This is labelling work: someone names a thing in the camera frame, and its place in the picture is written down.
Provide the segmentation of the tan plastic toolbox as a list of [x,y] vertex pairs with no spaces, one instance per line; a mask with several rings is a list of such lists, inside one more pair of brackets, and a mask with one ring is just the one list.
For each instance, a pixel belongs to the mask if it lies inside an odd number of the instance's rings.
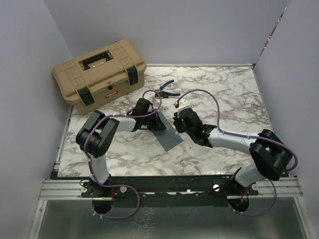
[[145,84],[146,61],[123,39],[53,67],[64,100],[81,115]]

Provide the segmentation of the aluminium frame rail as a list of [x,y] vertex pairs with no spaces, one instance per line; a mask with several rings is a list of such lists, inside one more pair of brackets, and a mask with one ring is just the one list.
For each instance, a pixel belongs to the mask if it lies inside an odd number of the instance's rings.
[[[110,200],[111,194],[98,195],[89,192],[82,186],[87,180],[45,180],[40,190],[40,200]],[[303,191],[297,177],[281,178],[278,181],[258,181],[247,189],[249,198],[295,198],[303,196]]]

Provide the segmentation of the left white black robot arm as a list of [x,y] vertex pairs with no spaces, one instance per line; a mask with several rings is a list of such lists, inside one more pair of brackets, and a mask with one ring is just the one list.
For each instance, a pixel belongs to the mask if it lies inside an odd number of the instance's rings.
[[107,168],[106,153],[117,132],[166,130],[153,103],[140,98],[135,107],[124,115],[107,116],[94,110],[76,135],[76,143],[85,153],[89,163],[89,182],[83,185],[87,194],[106,196],[110,188],[111,174]]

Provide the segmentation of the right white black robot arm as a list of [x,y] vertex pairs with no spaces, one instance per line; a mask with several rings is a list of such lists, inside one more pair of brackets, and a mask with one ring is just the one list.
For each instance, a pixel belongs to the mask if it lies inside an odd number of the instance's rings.
[[271,130],[264,129],[245,137],[239,137],[237,132],[226,134],[215,125],[203,124],[192,108],[174,113],[173,124],[177,132],[186,133],[198,145],[228,148],[252,157],[253,163],[237,169],[226,183],[235,195],[240,195],[256,181],[278,181],[293,157]]

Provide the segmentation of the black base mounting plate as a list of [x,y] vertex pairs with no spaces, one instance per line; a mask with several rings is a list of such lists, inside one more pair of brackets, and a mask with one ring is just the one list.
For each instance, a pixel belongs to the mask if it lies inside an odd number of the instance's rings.
[[232,187],[231,175],[196,176],[111,176],[105,187],[85,181],[81,197],[100,206],[135,207],[226,207],[227,198],[256,196],[252,183],[246,188]]

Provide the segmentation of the grey paper envelope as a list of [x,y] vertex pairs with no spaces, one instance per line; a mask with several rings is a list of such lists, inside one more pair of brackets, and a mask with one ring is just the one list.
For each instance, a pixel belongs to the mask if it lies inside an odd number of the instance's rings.
[[163,149],[168,152],[169,150],[182,143],[183,139],[180,135],[175,135],[175,132],[177,131],[162,112],[159,112],[159,119],[164,124],[165,129],[155,130],[153,131],[153,134],[160,145],[163,147]]

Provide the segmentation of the blue handled pliers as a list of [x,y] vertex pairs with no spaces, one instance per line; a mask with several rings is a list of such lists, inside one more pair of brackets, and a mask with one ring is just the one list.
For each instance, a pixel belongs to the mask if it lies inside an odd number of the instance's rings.
[[168,86],[169,84],[173,83],[174,80],[169,80],[167,82],[165,82],[162,86],[160,86],[159,90],[162,91],[166,86]]

